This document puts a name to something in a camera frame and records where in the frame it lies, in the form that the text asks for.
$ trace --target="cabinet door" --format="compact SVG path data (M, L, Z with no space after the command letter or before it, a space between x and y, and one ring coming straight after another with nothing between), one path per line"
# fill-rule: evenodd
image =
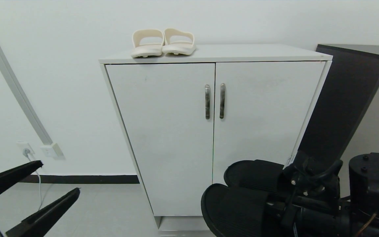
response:
M325 62L217 63L213 182L240 160L292 154ZM225 86L220 118L221 85Z
M201 216L212 184L215 64L106 68L154 215Z

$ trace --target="metal handle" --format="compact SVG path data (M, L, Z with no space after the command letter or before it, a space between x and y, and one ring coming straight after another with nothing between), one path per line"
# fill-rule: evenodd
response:
M206 91L206 119L209 120L210 119L210 86L206 85L204 89Z
M224 83L220 84L220 118L224 118L224 93L226 86Z

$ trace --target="slide sandal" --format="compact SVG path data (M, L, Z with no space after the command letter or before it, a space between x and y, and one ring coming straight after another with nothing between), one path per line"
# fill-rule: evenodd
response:
M172 36L185 36L191 39L191 41L179 40L179 41L170 41ZM182 32L177 29L167 28L164 30L164 37L166 39L166 44L163 46L162 51L164 53L172 53L172 54L185 54L191 55L196 46L194 44L194 35L189 32Z
M288 196L294 186L283 174L283 165L264 160L244 160L233 163L224 172L229 187L243 187Z
M201 198L204 221L218 237L281 237L279 220L264 212L268 192L213 184Z
M162 42L144 43L141 40L148 37L159 37ZM157 29L137 30L133 33L134 49L131 52L131 57L148 57L162 55L162 46L164 45L164 34Z

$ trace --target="black furniture panel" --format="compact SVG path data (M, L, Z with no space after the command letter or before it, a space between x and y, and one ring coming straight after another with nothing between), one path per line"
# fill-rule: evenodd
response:
M319 44L333 63L299 150L331 165L340 159L379 87L379 46Z

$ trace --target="wall switch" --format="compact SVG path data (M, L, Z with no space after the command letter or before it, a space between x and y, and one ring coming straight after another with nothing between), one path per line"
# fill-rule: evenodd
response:
M43 145L40 147L46 157L61 157L63 153L59 148L58 144L53 143L52 145Z
M35 153L28 142L17 142L17 146L20 147L21 152L23 152L23 150L25 148L27 148L27 149L30 150L30 154L34 154Z

